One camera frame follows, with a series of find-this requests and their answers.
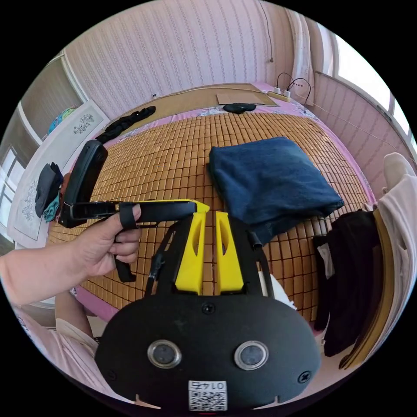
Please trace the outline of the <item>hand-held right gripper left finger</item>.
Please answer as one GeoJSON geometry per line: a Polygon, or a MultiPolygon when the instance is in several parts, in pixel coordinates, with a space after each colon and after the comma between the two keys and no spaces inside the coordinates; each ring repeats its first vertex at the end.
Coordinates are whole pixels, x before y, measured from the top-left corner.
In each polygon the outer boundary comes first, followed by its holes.
{"type": "Polygon", "coordinates": [[[179,265],[175,287],[178,291],[202,294],[206,213],[193,213],[179,265]]]}

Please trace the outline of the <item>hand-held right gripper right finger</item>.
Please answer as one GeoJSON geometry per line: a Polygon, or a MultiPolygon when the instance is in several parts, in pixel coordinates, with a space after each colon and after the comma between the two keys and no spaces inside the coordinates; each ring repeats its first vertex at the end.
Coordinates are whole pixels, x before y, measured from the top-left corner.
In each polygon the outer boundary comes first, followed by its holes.
{"type": "Polygon", "coordinates": [[[244,281],[229,216],[226,212],[215,212],[215,230],[219,293],[239,293],[243,289],[244,281]]]}

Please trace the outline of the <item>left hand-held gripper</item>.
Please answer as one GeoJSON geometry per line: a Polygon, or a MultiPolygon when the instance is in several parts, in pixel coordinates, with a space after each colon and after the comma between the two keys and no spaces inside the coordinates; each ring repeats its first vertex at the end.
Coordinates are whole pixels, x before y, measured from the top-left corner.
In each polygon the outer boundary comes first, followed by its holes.
{"type": "Polygon", "coordinates": [[[156,228],[161,222],[173,222],[159,248],[151,259],[150,282],[170,280],[175,283],[180,274],[183,258],[194,254],[193,222],[196,213],[208,212],[210,207],[192,199],[145,200],[135,202],[64,202],[60,224],[74,228],[88,220],[103,221],[119,215],[122,231],[156,228]],[[141,216],[135,220],[133,207],[139,205],[141,216]]]}

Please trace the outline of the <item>person's left hand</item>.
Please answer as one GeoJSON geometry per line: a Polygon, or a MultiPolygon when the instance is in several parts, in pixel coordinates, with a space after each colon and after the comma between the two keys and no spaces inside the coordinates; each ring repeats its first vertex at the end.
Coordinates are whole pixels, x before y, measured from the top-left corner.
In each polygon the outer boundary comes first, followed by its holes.
{"type": "Polygon", "coordinates": [[[76,271],[82,278],[105,275],[116,261],[131,264],[137,259],[141,229],[124,230],[120,214],[95,222],[73,242],[76,271]]]}

